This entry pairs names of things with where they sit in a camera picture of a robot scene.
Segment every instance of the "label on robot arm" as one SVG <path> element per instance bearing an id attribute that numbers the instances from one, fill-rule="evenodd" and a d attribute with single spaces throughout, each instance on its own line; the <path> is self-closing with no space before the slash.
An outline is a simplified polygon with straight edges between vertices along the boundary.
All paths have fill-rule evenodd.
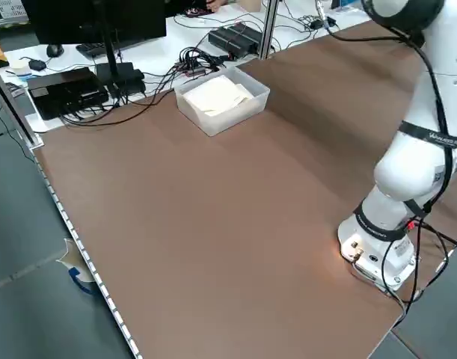
<path id="1" fill-rule="evenodd" d="M 408 250 L 409 248 L 409 239 L 407 237 L 405 237 L 401 243 L 399 243 L 396 247 L 394 247 L 394 250 L 396 252 L 396 255 L 398 257 L 402 256 L 404 253 L 406 253 L 406 251 Z"/>

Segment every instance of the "brown table surface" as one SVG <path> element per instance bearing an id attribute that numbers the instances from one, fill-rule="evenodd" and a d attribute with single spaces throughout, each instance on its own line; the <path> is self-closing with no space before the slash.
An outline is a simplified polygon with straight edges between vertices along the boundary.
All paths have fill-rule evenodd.
<path id="1" fill-rule="evenodd" d="M 243 68 L 272 89 L 267 109 L 214 138 L 171 94 L 120 126 L 47 133 L 36 155 L 145 358 L 365 358 L 400 310 L 352 276 L 336 229 L 419 61 L 324 37 Z M 456 187 L 430 219 L 454 237 Z M 425 279 L 441 258 L 427 237 Z"/>

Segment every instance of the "computer monitor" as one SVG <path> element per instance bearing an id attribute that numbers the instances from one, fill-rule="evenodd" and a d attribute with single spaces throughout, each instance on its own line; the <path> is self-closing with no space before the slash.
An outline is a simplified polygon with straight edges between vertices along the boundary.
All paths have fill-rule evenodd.
<path id="1" fill-rule="evenodd" d="M 107 64 L 96 75 L 117 96 L 137 92 L 143 73 L 117 64 L 112 43 L 166 35 L 165 0 L 22 0 L 41 43 L 104 43 Z"/>

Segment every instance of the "computer mouse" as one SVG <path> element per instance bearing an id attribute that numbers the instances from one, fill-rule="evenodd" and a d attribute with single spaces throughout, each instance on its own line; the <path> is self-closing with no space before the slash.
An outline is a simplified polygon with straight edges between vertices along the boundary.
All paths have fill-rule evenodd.
<path id="1" fill-rule="evenodd" d="M 31 59 L 28 62 L 28 67 L 33 71 L 42 71 L 42 70 L 45 70 L 47 68 L 47 65 L 42 60 Z"/>
<path id="2" fill-rule="evenodd" d="M 48 45 L 47 46 L 47 56 L 50 58 L 58 58 L 64 53 L 64 48 L 62 45 Z"/>
<path id="3" fill-rule="evenodd" d="M 213 12 L 210 10 L 206 10 L 206 9 L 200 9 L 198 7 L 190 7 L 188 9 L 185 9 L 183 11 L 183 13 L 186 17 L 192 18 L 192 17 L 210 15 Z"/>

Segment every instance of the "white desk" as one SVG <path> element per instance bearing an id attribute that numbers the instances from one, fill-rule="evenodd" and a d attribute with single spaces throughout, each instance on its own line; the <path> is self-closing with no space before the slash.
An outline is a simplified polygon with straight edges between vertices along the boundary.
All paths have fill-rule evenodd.
<path id="1" fill-rule="evenodd" d="M 289 0 L 288 3 L 280 3 L 278 14 L 282 16 L 289 16 L 286 4 L 288 4 L 289 10 L 295 18 L 299 18 L 305 15 L 316 15 L 314 1 L 303 0 Z M 300 32 L 304 30 L 301 23 L 282 16 L 277 17 L 276 25 L 292 26 L 293 28 L 275 28 L 272 45 L 276 48 L 276 51 L 280 51 L 280 46 L 281 49 L 285 49 L 295 40 L 300 41 L 294 43 L 293 46 L 304 41 L 311 40 L 315 35 L 315 33 L 313 33 L 311 36 L 309 36 L 309 34 L 306 32 Z M 332 14 L 332 17 L 337 20 L 340 28 L 348 28 L 350 26 L 366 22 L 369 19 L 363 11 L 355 9 Z M 124 49 L 122 51 L 123 60 L 126 62 L 132 62 L 134 67 L 141 70 L 142 72 L 162 75 L 165 74 L 174 65 L 175 62 L 177 62 L 179 53 L 182 49 L 188 46 L 196 46 L 212 28 L 217 28 L 222 25 L 232 25 L 236 22 L 246 22 L 246 25 L 252 28 L 258 29 L 259 26 L 261 29 L 263 29 L 264 19 L 264 11 L 259 13 L 248 13 L 237 4 L 223 6 L 219 12 L 209 16 L 204 16 L 203 18 L 188 19 L 182 16 L 167 18 L 166 37 L 155 40 L 148 40 L 138 44 L 137 46 L 133 46 L 132 48 Z M 189 26 L 191 28 L 186 28 L 180 24 Z M 318 33 L 316 33 L 317 37 L 325 35 L 325 30 L 320 30 Z M 211 45 L 208 40 L 204 40 L 199 47 L 212 55 L 226 55 L 225 52 Z M 76 68 L 76 65 L 88 66 L 93 69 L 93 62 L 81 55 L 76 50 L 76 45 L 64 45 L 64 49 L 65 52 L 61 57 L 53 58 L 48 63 L 48 68 L 50 70 L 44 70 L 40 74 L 54 73 L 53 70 L 72 70 Z M 22 56 L 36 58 L 44 61 L 48 60 L 45 45 L 10 51 L 6 53 L 6 56 L 9 62 L 19 60 Z M 245 59 L 237 62 L 227 62 L 226 65 L 235 66 L 242 62 L 249 61 L 252 58 L 253 57 L 246 57 Z M 96 60 L 97 63 L 106 61 L 106 57 L 97 58 Z M 1 77 L 5 82 L 13 82 L 16 85 L 26 86 L 26 83 L 20 81 L 16 76 L 12 76 L 6 73 L 5 70 L 9 69 L 0 69 Z M 173 82 L 173 86 L 175 87 L 177 85 L 181 85 L 186 81 L 187 78 L 185 76 L 180 76 Z M 159 79 L 146 75 L 145 82 L 153 82 L 153 84 L 146 84 L 146 92 L 149 93 L 156 88 Z M 142 98 L 142 95 L 134 95 L 130 99 L 133 101 L 140 98 Z M 59 119 L 44 121 L 40 118 L 40 116 L 38 116 L 38 114 L 28 116 L 27 119 L 31 128 L 35 132 L 46 132 L 50 129 L 63 126 L 63 123 Z"/>

